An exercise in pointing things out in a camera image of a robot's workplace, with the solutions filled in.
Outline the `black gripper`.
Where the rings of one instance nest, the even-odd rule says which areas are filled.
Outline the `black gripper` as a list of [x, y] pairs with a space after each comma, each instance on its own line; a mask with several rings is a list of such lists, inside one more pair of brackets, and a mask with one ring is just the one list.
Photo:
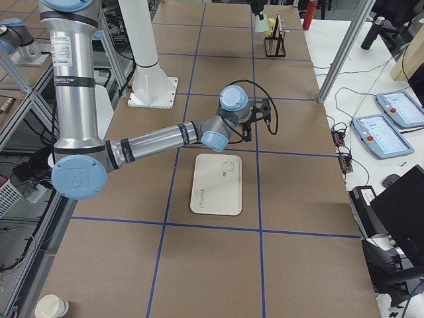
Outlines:
[[239, 127], [242, 129], [242, 138], [245, 142], [251, 141], [251, 121], [246, 121], [244, 123], [240, 123]]

